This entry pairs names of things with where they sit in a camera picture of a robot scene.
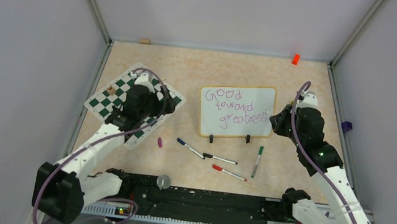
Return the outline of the magenta marker cap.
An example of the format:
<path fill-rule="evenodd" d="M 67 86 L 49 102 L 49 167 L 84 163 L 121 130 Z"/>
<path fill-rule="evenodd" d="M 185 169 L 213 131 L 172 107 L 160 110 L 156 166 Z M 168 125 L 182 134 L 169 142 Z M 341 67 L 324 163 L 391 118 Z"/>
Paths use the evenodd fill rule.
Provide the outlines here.
<path fill-rule="evenodd" d="M 161 137 L 158 137 L 157 143 L 158 143 L 158 144 L 157 144 L 158 147 L 159 147 L 159 148 L 162 148 L 163 142 L 162 142 L 162 138 L 161 138 Z"/>

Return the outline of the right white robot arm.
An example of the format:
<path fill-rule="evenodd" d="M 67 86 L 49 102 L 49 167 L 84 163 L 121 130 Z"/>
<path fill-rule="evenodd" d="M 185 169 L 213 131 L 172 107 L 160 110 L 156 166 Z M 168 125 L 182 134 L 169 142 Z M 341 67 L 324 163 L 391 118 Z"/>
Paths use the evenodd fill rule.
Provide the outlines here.
<path fill-rule="evenodd" d="M 324 140 L 324 118 L 315 108 L 287 104 L 270 117 L 272 130 L 296 146 L 298 160 L 325 195 L 332 223 L 304 190 L 289 188 L 282 195 L 279 214 L 285 221 L 302 224 L 372 224 L 360 205 L 337 150 Z"/>

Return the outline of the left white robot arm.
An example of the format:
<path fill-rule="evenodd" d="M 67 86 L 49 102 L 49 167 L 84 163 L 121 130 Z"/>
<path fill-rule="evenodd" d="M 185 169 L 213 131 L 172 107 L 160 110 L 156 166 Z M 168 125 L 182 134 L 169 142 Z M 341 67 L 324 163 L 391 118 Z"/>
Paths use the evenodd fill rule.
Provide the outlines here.
<path fill-rule="evenodd" d="M 98 131 L 79 149 L 56 163 L 45 162 L 39 167 L 31 202 L 33 224 L 45 224 L 39 221 L 39 212 L 50 220 L 71 224 L 84 206 L 108 196 L 115 201 L 129 196 L 129 185 L 116 174 L 92 176 L 92 171 L 136 133 L 174 113 L 181 100 L 173 98 L 167 86 L 157 91 L 134 84 L 124 95 L 124 101 L 112 105 Z"/>

